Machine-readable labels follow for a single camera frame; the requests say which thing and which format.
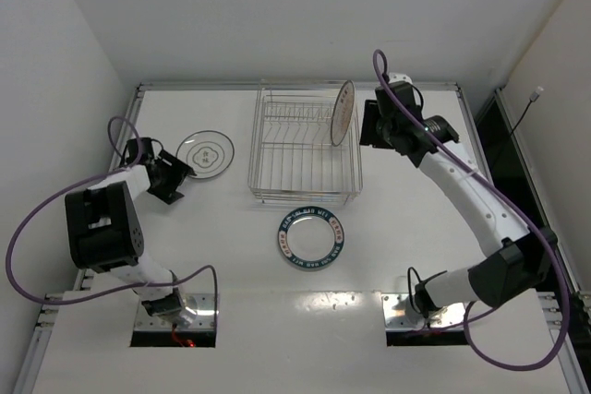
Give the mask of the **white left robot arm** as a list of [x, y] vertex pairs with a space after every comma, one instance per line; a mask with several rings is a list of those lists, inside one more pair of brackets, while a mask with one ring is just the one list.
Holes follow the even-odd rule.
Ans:
[[132, 287], [149, 316], [181, 322], [187, 298], [178, 278], [149, 256], [135, 200], [144, 194], [171, 205], [178, 187], [194, 173], [191, 166], [161, 149], [155, 139], [132, 138], [123, 152], [122, 170], [65, 197], [70, 255], [78, 269], [110, 273]]

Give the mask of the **white plate with orange sunburst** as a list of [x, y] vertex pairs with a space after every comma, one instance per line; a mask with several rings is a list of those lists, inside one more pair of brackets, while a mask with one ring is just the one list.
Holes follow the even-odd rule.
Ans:
[[349, 129], [356, 103], [356, 87], [352, 80], [341, 86], [332, 110], [330, 137], [334, 147], [343, 143]]

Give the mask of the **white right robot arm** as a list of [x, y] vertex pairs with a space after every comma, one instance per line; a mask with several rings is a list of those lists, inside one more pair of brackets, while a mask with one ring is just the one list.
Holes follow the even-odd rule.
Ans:
[[374, 99], [365, 103], [360, 142], [395, 150], [428, 177], [467, 223], [485, 258], [411, 286], [405, 313], [414, 322], [450, 304], [502, 306], [546, 279], [551, 267], [546, 248], [558, 243], [549, 227], [532, 230], [498, 199], [455, 129], [439, 115], [423, 117], [423, 103], [409, 82], [377, 87]]

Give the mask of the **white plate with green rings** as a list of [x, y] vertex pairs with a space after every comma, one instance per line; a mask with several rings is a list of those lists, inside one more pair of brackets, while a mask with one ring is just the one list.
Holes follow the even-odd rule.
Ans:
[[220, 131], [203, 130], [183, 139], [175, 156], [191, 168], [189, 178], [209, 180], [230, 167], [235, 157], [235, 145]]

